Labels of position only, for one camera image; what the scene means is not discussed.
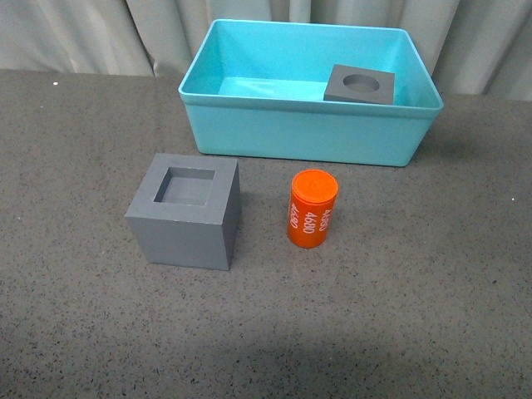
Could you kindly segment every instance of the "turquoise plastic bin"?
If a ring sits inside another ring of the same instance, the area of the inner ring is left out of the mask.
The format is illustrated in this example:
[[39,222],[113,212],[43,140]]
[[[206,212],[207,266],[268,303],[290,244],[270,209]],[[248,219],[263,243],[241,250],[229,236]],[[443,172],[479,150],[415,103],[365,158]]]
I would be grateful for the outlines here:
[[[396,74],[393,105],[324,101],[334,64]],[[405,166],[443,101],[401,29],[217,20],[179,88],[204,154]]]

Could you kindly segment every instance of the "gray square block with round hole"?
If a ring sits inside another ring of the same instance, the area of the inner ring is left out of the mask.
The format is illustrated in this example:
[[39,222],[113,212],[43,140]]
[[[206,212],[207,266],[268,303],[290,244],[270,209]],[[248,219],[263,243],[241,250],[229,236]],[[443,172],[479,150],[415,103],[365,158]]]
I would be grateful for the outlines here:
[[335,65],[323,99],[393,105],[394,85],[394,73]]
[[241,209],[236,159],[157,154],[126,219],[150,263],[229,270]]

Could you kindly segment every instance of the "white curtain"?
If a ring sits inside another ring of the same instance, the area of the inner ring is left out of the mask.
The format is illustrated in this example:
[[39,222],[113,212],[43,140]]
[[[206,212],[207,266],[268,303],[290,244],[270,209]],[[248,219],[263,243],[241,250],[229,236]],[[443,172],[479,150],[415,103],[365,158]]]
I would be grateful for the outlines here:
[[407,30],[442,92],[532,100],[532,0],[0,0],[0,68],[180,76],[217,18]]

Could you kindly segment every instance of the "orange can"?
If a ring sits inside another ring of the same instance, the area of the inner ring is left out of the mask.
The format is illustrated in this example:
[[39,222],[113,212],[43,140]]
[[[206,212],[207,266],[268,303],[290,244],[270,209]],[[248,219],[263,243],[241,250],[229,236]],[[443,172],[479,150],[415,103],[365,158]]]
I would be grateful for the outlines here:
[[323,170],[303,170],[293,177],[288,237],[294,244],[313,248],[325,241],[337,193],[338,182]]

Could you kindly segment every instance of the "dark gray tabletop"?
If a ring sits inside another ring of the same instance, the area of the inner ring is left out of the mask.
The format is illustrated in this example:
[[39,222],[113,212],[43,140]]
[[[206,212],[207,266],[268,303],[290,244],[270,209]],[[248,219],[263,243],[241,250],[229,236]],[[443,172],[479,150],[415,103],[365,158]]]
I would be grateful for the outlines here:
[[[124,219],[155,153],[199,154],[179,81],[0,71],[0,397],[532,395],[532,103],[444,96],[402,169],[241,158],[220,272]],[[310,250],[309,167],[340,184]]]

